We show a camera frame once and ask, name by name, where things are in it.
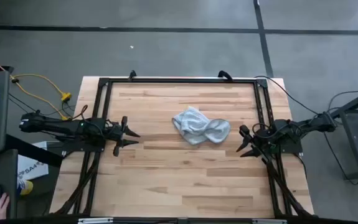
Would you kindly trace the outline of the black diagonal bar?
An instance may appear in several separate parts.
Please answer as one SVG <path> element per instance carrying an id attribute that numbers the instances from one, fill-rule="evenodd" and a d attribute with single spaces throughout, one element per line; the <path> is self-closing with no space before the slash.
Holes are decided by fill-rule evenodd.
<path id="1" fill-rule="evenodd" d="M 19 155 L 54 167 L 60 167 L 63 160 L 60 155 L 29 144 L 9 134 L 6 135 L 5 149 L 16 149 Z"/>

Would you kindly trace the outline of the black metal table frame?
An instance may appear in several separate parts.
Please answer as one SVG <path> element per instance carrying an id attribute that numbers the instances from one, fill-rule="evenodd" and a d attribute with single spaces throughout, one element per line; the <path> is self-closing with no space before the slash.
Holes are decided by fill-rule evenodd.
<path id="1" fill-rule="evenodd" d="M 270 102 L 257 83 L 204 78 L 161 78 L 147 83 L 114 83 L 108 118 L 128 125 L 135 144 L 101 154 L 91 214 L 110 217 L 271 218 L 266 167 L 242 157 L 238 129 L 253 126 L 272 111 L 291 118 L 282 79 L 268 83 Z M 190 145 L 172 124 L 188 107 L 210 119 L 226 119 L 231 131 L 221 144 Z"/>

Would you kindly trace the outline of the grey microfiber towel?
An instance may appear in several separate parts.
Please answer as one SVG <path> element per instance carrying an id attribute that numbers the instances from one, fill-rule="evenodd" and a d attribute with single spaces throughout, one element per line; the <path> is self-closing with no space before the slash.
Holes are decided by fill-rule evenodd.
<path id="1" fill-rule="evenodd" d="M 172 123 L 190 145 L 198 145 L 206 141 L 220 144 L 231 131 L 231 125 L 227 120 L 209 119 L 191 106 L 175 115 Z"/>

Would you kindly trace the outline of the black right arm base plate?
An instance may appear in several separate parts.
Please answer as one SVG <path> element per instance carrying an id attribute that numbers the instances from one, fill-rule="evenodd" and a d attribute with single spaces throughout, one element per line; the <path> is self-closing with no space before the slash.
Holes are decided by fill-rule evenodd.
<path id="1" fill-rule="evenodd" d="M 299 154 L 303 152 L 300 137 L 290 134 L 264 141 L 262 149 L 270 154 Z"/>

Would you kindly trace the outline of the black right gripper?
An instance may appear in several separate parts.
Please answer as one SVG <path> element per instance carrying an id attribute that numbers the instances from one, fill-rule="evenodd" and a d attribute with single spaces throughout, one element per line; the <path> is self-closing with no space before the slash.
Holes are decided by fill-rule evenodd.
<path id="1" fill-rule="evenodd" d="M 251 147 L 249 151 L 243 153 L 240 157 L 261 156 L 261 159 L 265 164 L 271 163 L 271 154 L 262 149 L 263 142 L 270 139 L 271 136 L 271 128 L 269 126 L 260 124 L 260 129 L 252 136 L 248 127 L 243 124 L 239 127 L 239 133 L 243 138 L 243 141 L 236 152 L 240 152 L 248 145 Z"/>

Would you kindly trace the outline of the silver metal bracket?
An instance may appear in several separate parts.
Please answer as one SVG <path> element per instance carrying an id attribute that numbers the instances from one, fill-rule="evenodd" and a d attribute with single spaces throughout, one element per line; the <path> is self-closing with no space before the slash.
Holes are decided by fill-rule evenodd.
<path id="1" fill-rule="evenodd" d="M 113 224 L 112 217 L 80 218 L 77 224 Z"/>
<path id="2" fill-rule="evenodd" d="M 252 224 L 288 224 L 286 220 L 256 218 L 252 220 Z"/>

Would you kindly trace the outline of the large black edge clamp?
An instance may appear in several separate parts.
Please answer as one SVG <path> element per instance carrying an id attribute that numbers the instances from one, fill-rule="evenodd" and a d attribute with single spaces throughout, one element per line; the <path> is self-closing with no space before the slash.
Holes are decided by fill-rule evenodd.
<path id="1" fill-rule="evenodd" d="M 218 78 L 221 78 L 221 79 L 224 79 L 224 80 L 227 80 L 228 82 L 233 82 L 233 78 L 225 71 L 221 70 L 218 75 L 217 75 Z"/>

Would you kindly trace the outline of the white cardboard box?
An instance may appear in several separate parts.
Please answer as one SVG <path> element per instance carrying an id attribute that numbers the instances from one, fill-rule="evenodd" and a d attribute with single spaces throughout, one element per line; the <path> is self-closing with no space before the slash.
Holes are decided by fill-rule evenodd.
<path id="1" fill-rule="evenodd" d="M 49 174 L 49 166 L 28 157 L 18 155 L 17 178 L 32 180 Z"/>

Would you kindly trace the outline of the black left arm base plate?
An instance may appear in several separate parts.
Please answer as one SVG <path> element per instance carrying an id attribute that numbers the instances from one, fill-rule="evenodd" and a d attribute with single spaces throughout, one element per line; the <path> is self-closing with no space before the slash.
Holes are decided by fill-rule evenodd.
<path id="1" fill-rule="evenodd" d="M 57 142 L 49 142 L 48 149 L 60 149 L 69 152 L 102 152 L 105 148 L 106 141 L 103 138 L 88 136 L 56 136 Z"/>

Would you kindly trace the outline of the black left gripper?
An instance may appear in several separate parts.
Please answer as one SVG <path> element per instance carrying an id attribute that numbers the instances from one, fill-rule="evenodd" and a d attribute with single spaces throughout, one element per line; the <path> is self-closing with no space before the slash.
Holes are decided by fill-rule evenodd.
<path id="1" fill-rule="evenodd" d="M 128 118 L 126 116 L 122 117 L 122 120 L 120 123 L 111 121 L 109 119 L 106 121 L 106 123 L 108 125 L 110 125 L 107 127 L 106 138 L 108 140 L 112 140 L 112 141 L 116 142 L 116 145 L 113 149 L 113 155 L 115 157 L 119 156 L 121 148 L 123 148 L 125 146 L 132 145 L 132 144 L 139 143 L 138 141 L 123 139 L 124 134 L 126 134 L 128 136 L 140 138 L 139 134 L 136 134 L 135 132 L 130 130 L 130 128 L 127 126 L 127 122 L 128 122 Z"/>

